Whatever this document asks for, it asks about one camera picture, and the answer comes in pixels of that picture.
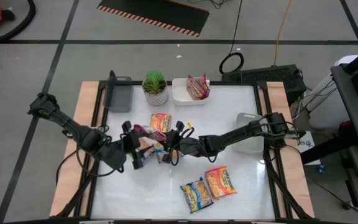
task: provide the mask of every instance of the wooden board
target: wooden board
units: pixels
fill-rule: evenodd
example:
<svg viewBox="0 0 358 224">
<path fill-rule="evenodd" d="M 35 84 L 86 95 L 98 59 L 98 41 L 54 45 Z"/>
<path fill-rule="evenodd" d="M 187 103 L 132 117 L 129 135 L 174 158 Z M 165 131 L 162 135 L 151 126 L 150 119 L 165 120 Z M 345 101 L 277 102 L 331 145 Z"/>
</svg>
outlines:
<svg viewBox="0 0 358 224">
<path fill-rule="evenodd" d="M 98 93 L 99 82 L 83 82 L 75 108 L 74 120 L 82 125 L 91 125 L 94 104 Z M 76 144 L 69 139 L 64 158 L 75 151 Z M 84 151 L 80 150 L 80 158 L 84 158 Z M 50 216 L 56 215 L 63 210 L 78 189 L 81 178 L 81 167 L 75 156 L 71 156 L 60 169 L 59 181 L 53 198 Z"/>
<path fill-rule="evenodd" d="M 288 107 L 287 96 L 285 94 L 283 83 L 268 82 L 267 89 L 270 99 L 270 105 L 272 106 L 272 112 L 282 113 L 284 115 L 285 120 L 292 123 L 291 113 Z M 259 93 L 262 111 L 263 113 L 266 113 L 263 92 L 259 91 Z M 295 139 L 285 139 L 285 143 L 298 149 L 298 145 Z M 309 188 L 306 183 L 305 172 L 303 170 L 303 164 L 299 152 L 296 152 L 291 147 L 284 147 L 283 149 L 281 149 L 280 154 L 283 162 L 283 170 L 285 175 L 285 181 L 287 182 L 287 189 L 290 191 L 298 204 L 303 208 L 303 210 L 311 217 L 314 217 L 313 206 L 310 200 Z M 276 191 L 278 198 L 278 206 L 280 208 L 280 216 L 286 217 L 283 195 L 277 187 Z M 297 218 L 295 212 L 292 212 L 292 214 L 294 218 Z"/>
<path fill-rule="evenodd" d="M 96 101 L 96 94 L 98 92 L 99 82 L 83 82 L 81 86 L 80 95 L 75 110 L 74 120 L 83 125 L 91 125 L 94 104 Z M 282 113 L 285 119 L 291 122 L 291 114 L 288 108 L 287 97 L 285 94 L 283 83 L 281 82 L 268 82 L 268 93 L 270 98 L 270 104 L 273 112 Z M 265 113 L 265 103 L 263 93 L 260 91 L 260 98 L 262 104 L 262 111 Z M 98 114 L 98 124 L 101 122 L 101 113 Z M 286 139 L 286 143 L 289 146 L 298 148 L 294 139 Z M 75 143 L 69 140 L 67 143 L 65 157 L 75 150 Z M 305 210 L 305 212 L 314 216 L 313 207 L 310 200 L 308 186 L 306 184 L 305 173 L 303 171 L 303 165 L 300 159 L 299 153 L 295 152 L 290 147 L 283 148 L 281 150 L 283 169 L 285 173 L 285 179 L 287 182 L 288 190 L 291 192 L 295 200 Z M 62 166 L 59 183 L 56 188 L 55 197 L 53 199 L 50 215 L 56 215 L 63 207 L 68 203 L 73 194 L 78 188 L 81 176 L 81 167 L 75 157 L 72 157 L 66 161 Z M 81 207 L 81 215 L 85 214 L 86 203 L 88 201 L 87 190 L 83 198 L 83 206 Z M 278 203 L 280 207 L 281 217 L 285 217 L 283 197 L 280 190 L 277 189 Z"/>
</svg>

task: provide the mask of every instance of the orange package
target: orange package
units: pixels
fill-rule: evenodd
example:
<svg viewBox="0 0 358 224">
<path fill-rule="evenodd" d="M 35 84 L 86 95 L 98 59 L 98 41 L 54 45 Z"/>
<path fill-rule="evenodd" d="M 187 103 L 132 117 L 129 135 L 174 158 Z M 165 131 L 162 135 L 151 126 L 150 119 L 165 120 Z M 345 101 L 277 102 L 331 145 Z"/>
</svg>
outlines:
<svg viewBox="0 0 358 224">
<path fill-rule="evenodd" d="M 219 197 L 225 195 L 237 193 L 231 184 L 226 166 L 218 167 L 205 172 L 205 179 L 208 182 L 212 197 L 215 199 L 219 199 Z"/>
<path fill-rule="evenodd" d="M 167 133 L 171 130 L 171 120 L 172 116 L 170 114 L 152 114 L 150 126 L 157 131 Z"/>
</svg>

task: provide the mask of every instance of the yellow cable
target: yellow cable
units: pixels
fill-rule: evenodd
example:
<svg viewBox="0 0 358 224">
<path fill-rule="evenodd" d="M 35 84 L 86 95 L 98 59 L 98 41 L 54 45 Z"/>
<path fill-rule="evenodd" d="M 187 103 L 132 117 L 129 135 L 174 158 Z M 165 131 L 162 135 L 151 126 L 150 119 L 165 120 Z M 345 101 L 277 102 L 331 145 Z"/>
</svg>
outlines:
<svg viewBox="0 0 358 224">
<path fill-rule="evenodd" d="M 284 12 L 283 22 L 281 23 L 280 30 L 278 31 L 277 42 L 276 42 L 276 53 L 274 55 L 274 65 L 276 65 L 277 54 L 278 54 L 278 42 L 280 41 L 281 31 L 283 29 L 285 19 L 287 18 L 288 11 L 290 10 L 291 3 L 292 3 L 292 0 L 288 0 L 287 9 Z"/>
</svg>

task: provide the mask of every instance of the white bowl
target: white bowl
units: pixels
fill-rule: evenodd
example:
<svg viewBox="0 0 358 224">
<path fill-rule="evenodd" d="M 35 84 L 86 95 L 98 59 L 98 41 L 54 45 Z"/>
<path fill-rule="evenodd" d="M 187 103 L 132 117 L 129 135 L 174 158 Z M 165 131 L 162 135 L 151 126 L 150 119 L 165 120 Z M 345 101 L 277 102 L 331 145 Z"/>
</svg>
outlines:
<svg viewBox="0 0 358 224">
<path fill-rule="evenodd" d="M 197 82 L 200 77 L 193 77 Z M 191 105 L 203 105 L 208 101 L 208 98 L 202 100 L 193 100 L 186 89 L 187 78 L 175 78 L 172 80 L 172 97 L 173 102 L 177 106 L 191 106 Z"/>
</svg>

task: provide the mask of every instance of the ramen noodle package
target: ramen noodle package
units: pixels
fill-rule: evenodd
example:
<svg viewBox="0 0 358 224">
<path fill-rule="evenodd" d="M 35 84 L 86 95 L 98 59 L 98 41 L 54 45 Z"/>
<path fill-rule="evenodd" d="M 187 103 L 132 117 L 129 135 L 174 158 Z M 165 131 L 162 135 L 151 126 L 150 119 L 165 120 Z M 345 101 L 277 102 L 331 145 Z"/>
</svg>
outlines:
<svg viewBox="0 0 358 224">
<path fill-rule="evenodd" d="M 200 177 L 200 180 L 180 186 L 180 188 L 185 194 L 185 199 L 189 205 L 190 213 L 197 212 L 198 210 L 206 208 L 214 203 L 205 187 L 202 177 Z"/>
<path fill-rule="evenodd" d="M 208 77 L 204 74 L 196 81 L 192 76 L 188 76 L 186 89 L 193 100 L 202 100 L 209 96 Z"/>
<path fill-rule="evenodd" d="M 172 116 L 170 114 L 152 114 L 150 126 L 157 131 L 167 133 L 171 130 Z"/>
<path fill-rule="evenodd" d="M 219 199 L 219 197 L 236 194 L 236 190 L 231 184 L 229 173 L 226 166 L 211 169 L 205 172 L 205 178 L 211 190 L 212 197 Z"/>
</svg>

